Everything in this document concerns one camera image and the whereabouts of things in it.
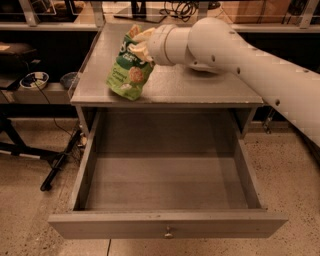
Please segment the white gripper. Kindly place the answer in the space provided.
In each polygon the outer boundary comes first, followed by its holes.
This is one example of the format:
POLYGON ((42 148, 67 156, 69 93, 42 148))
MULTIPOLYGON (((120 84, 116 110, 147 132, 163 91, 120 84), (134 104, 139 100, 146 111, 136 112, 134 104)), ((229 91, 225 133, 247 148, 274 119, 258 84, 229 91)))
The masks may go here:
POLYGON ((142 61, 153 61, 161 66, 173 66, 174 63, 167 56, 166 41, 170 32, 175 28, 175 25, 161 25, 156 29, 144 30, 133 37, 138 44, 131 43, 128 48, 142 61))

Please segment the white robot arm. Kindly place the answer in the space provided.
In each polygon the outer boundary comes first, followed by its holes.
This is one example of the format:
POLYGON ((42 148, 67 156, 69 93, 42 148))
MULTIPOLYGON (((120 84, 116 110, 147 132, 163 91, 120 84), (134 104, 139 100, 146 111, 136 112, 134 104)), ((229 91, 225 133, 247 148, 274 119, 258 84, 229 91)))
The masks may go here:
POLYGON ((190 27, 161 25, 136 39, 129 49, 144 61, 233 73, 320 146, 320 74, 250 45, 213 17, 190 27))

